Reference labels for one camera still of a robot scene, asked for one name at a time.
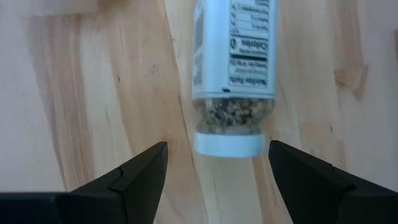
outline white label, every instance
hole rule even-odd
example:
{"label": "white label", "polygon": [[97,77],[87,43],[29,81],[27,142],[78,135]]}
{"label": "white label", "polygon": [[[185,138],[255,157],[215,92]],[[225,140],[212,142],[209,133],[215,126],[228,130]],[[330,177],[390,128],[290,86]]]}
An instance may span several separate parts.
{"label": "white label", "polygon": [[268,87],[268,0],[231,0],[229,85]]}
{"label": "white label", "polygon": [[197,1],[192,98],[275,97],[277,1]]}
{"label": "white label", "polygon": [[230,37],[229,53],[232,55],[252,56],[267,58],[268,57],[268,41],[256,40],[246,37]]}
{"label": "white label", "polygon": [[204,29],[204,13],[201,1],[197,1],[195,8],[195,24],[193,28],[193,86],[203,84],[203,29]]}

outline glass jar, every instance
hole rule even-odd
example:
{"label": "glass jar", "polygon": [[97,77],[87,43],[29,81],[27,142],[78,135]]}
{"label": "glass jar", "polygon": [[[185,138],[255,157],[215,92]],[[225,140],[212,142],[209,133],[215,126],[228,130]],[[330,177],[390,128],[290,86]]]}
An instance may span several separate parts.
{"label": "glass jar", "polygon": [[265,149],[261,124],[274,109],[273,99],[197,98],[200,114],[195,150],[217,157],[253,157]]}
{"label": "glass jar", "polygon": [[201,115],[199,133],[247,135],[261,134],[261,123],[274,109],[274,100],[199,98],[193,105]]}
{"label": "glass jar", "polygon": [[197,0],[192,101],[201,120],[196,152],[217,157],[264,152],[261,123],[275,103],[277,11],[277,0]]}

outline white jar lid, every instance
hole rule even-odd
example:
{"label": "white jar lid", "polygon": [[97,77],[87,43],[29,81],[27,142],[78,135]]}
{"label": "white jar lid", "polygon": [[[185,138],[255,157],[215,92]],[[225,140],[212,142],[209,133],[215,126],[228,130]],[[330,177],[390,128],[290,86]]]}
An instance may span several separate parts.
{"label": "white jar lid", "polygon": [[195,151],[207,156],[249,158],[262,154],[266,135],[225,135],[195,133]]}

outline wood grain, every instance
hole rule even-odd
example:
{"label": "wood grain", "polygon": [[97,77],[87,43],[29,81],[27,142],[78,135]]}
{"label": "wood grain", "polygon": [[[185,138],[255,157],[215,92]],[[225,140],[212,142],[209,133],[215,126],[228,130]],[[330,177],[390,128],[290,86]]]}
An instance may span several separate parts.
{"label": "wood grain", "polygon": [[49,16],[98,10],[98,0],[2,0],[6,10],[19,16]]}
{"label": "wood grain", "polygon": [[[29,18],[0,4],[0,190],[73,190],[168,141],[156,223],[292,223],[267,155],[193,152],[195,0],[88,2]],[[398,190],[398,3],[279,3],[268,140]]]}

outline seasoning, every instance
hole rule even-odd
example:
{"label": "seasoning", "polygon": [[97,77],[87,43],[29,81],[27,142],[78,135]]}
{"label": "seasoning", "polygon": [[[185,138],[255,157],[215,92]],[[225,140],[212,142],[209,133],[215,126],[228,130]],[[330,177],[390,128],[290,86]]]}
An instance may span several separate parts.
{"label": "seasoning", "polygon": [[195,100],[194,105],[202,118],[200,132],[227,133],[228,129],[241,127],[242,133],[243,127],[247,127],[248,133],[256,133],[262,119],[273,110],[274,100],[207,98]]}
{"label": "seasoning", "polygon": [[265,150],[261,123],[274,109],[277,0],[228,1],[198,0],[195,7],[195,150],[252,157]]}

